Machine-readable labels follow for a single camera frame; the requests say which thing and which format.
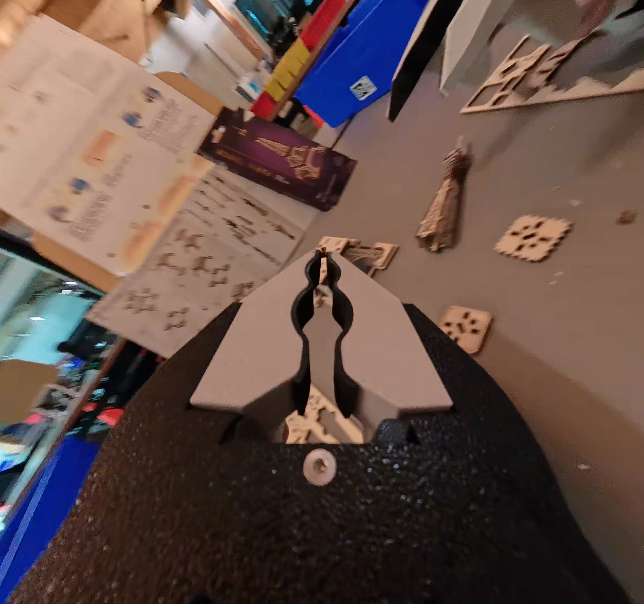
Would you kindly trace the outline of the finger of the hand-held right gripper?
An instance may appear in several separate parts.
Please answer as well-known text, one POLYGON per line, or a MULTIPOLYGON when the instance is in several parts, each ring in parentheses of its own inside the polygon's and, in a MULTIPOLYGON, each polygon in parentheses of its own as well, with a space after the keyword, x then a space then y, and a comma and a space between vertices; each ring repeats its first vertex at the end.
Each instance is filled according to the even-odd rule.
POLYGON ((463 0, 442 43, 440 93, 460 84, 479 84, 490 68, 491 42, 505 25, 515 0, 463 0))
POLYGON ((428 0, 391 80, 388 121, 399 116, 463 1, 428 0))

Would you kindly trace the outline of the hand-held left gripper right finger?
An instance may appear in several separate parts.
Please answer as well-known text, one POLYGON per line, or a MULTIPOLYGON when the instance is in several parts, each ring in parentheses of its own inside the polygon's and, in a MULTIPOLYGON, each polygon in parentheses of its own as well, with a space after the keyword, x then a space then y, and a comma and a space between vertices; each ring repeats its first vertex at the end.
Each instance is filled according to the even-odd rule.
POLYGON ((326 253, 334 343, 334 397, 366 441, 387 420, 448 411, 453 400, 404 304, 340 254, 326 253))

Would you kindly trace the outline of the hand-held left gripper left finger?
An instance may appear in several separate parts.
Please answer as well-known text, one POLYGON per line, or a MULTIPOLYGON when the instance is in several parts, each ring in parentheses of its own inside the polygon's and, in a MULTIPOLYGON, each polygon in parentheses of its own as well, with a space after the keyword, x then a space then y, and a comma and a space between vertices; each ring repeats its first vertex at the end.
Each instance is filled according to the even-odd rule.
POLYGON ((190 398, 198 409, 250 420, 279 440, 293 411, 305 412, 310 348, 303 329, 323 253, 314 250, 246 297, 190 398))

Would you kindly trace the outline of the wooden tower spire model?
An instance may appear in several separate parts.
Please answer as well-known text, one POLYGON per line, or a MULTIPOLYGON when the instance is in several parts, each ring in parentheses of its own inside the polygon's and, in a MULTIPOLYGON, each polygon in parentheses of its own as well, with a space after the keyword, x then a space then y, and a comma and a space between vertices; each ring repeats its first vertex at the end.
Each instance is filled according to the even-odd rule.
POLYGON ((415 234, 427 251, 439 253, 453 248, 459 236, 459 222, 466 180, 472 164, 471 144, 459 136, 455 148, 444 158, 444 173, 415 234))

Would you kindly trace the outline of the small square wooden plate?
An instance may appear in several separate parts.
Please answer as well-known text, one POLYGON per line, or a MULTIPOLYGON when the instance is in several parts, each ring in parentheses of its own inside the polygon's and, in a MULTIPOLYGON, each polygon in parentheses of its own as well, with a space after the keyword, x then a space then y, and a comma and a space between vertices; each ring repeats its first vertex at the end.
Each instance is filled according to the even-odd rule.
POLYGON ((542 262, 550 257, 572 228, 572 222, 564 219, 522 215, 499 238, 494 252, 525 262, 542 262))
POLYGON ((451 305, 442 316, 439 328, 469 355, 476 355, 484 346, 494 316, 486 310, 451 305))

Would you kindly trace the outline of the blue bin with tag label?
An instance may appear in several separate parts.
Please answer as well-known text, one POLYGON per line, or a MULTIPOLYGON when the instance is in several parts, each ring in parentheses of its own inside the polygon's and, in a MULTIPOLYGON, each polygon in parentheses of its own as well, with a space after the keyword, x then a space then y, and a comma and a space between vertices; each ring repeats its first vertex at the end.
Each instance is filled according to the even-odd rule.
POLYGON ((296 98, 338 127, 391 90, 429 0, 360 0, 302 81, 296 98))

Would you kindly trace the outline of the purple puzzle box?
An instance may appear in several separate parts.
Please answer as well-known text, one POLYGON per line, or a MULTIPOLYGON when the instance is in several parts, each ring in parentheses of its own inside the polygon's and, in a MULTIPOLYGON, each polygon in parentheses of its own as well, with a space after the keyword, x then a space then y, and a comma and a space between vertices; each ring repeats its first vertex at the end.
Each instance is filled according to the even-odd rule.
POLYGON ((343 195, 357 161, 243 109, 222 107, 198 149, 213 163, 321 212, 343 195))

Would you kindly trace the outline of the blue plastic crate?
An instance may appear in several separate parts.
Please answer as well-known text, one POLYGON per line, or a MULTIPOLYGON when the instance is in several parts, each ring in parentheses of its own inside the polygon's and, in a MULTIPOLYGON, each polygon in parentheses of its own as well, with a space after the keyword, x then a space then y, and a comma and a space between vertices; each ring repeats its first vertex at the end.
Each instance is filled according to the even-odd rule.
POLYGON ((1 602, 46 550, 74 506, 100 443, 64 437, 1 533, 1 602))

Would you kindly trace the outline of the colour printed instruction sheet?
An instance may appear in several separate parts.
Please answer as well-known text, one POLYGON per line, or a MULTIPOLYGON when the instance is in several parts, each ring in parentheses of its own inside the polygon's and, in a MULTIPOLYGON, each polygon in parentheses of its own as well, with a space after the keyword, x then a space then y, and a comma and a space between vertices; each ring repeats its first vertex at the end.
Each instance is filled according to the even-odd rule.
POLYGON ((213 121, 141 66, 33 16, 1 57, 1 209, 129 275, 196 187, 213 121))

